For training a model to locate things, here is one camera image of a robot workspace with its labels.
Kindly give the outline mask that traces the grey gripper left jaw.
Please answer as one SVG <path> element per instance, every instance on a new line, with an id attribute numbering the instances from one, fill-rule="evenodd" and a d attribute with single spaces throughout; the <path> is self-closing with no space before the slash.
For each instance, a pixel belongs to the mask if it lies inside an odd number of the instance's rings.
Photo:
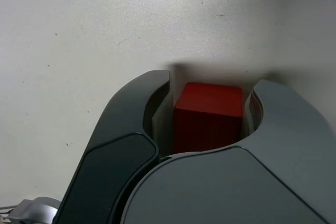
<path id="1" fill-rule="evenodd" d="M 152 117 L 170 91 L 167 70 L 146 72 L 108 102 L 54 223 L 119 223 L 137 183 L 160 163 Z"/>

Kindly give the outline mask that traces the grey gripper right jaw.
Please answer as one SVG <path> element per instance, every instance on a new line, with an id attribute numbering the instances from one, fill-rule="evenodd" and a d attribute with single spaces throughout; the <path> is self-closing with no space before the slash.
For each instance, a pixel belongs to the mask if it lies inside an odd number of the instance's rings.
<path id="1" fill-rule="evenodd" d="M 137 184 L 122 223 L 335 223 L 335 133 L 292 88 L 261 80 L 250 134 L 171 155 Z"/>

